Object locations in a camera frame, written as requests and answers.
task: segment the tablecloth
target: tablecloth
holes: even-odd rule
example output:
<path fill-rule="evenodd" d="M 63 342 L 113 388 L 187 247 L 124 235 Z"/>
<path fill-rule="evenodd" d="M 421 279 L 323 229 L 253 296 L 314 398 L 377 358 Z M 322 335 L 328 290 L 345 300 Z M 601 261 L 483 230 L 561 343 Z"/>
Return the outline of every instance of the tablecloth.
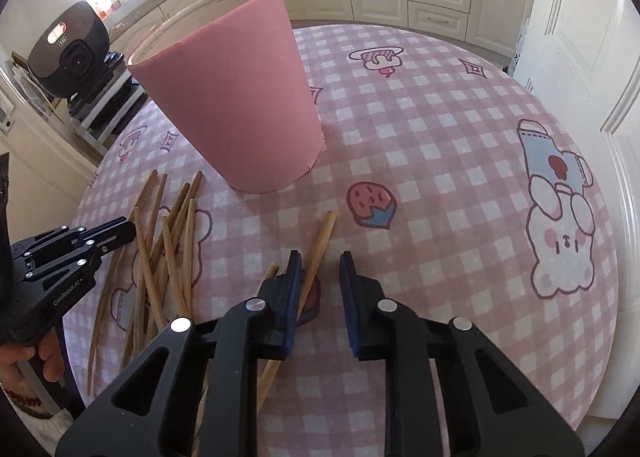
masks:
<path fill-rule="evenodd" d="M 202 170 L 193 296 L 206 321 L 252 296 L 271 262 L 308 252 L 327 210 L 340 214 L 319 314 L 298 329 L 258 418 L 262 455 L 382 455 L 384 364 L 351 354 L 344 250 L 418 315 L 472 319 L 577 427 L 609 357 L 617 270 L 609 215 L 571 138 L 532 94 L 459 47 L 381 26 L 294 34 L 326 136 L 308 174 L 278 192 L 239 194 L 150 102 L 100 164 L 75 224 L 126 215 L 152 169 L 168 173 L 166 206 Z M 132 245 L 108 290 L 98 392 L 118 372 L 134 255 Z M 81 389 L 107 267 L 65 317 Z"/>

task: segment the pink cheek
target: pink cheek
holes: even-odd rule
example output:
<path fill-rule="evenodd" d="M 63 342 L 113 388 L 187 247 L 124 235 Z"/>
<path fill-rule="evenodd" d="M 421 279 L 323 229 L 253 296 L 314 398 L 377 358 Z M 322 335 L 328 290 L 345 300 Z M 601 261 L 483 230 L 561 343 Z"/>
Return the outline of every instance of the pink cheek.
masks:
<path fill-rule="evenodd" d="M 587 237 L 584 236 L 584 233 L 582 233 L 580 228 L 575 230 L 575 241 L 578 243 L 578 246 L 583 246 L 587 241 Z"/>
<path fill-rule="evenodd" d="M 558 241 L 558 234 L 556 233 L 556 230 L 554 230 L 553 228 L 548 228 L 548 230 L 545 231 L 545 244 L 548 247 L 556 247 L 556 242 Z"/>

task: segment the white wall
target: white wall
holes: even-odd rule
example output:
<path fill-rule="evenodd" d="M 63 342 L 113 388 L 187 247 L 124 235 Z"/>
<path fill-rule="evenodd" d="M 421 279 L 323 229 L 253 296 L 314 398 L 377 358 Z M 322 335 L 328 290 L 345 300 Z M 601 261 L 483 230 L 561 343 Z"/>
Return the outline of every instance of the white wall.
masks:
<path fill-rule="evenodd" d="M 47 27 L 80 0 L 9 0 L 0 13 L 0 42 L 27 58 Z"/>

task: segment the finger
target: finger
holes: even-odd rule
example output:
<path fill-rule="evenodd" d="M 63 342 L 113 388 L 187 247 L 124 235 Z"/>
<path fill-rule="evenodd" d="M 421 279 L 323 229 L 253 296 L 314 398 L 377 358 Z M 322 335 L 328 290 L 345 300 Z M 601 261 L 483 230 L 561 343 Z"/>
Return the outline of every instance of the finger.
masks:
<path fill-rule="evenodd" d="M 0 346 L 0 365 L 11 365 L 16 361 L 27 361 L 36 354 L 34 347 L 22 347 L 16 342 L 8 342 Z"/>
<path fill-rule="evenodd" d="M 59 380 L 65 373 L 65 362 L 60 353 L 58 335 L 55 329 L 51 329 L 38 345 L 38 355 L 44 361 L 42 375 L 47 381 Z"/>

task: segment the drawer handle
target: drawer handle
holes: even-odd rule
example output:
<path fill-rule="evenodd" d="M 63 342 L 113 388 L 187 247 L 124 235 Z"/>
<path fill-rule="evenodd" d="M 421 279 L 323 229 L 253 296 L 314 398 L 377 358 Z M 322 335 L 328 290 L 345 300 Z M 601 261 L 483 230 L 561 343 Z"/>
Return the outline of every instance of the drawer handle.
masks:
<path fill-rule="evenodd" d="M 439 25 L 451 25 L 451 22 L 449 20 L 438 20 L 437 18 L 432 18 L 431 16 L 428 16 L 427 20 L 432 21 L 433 23 L 437 23 Z"/>

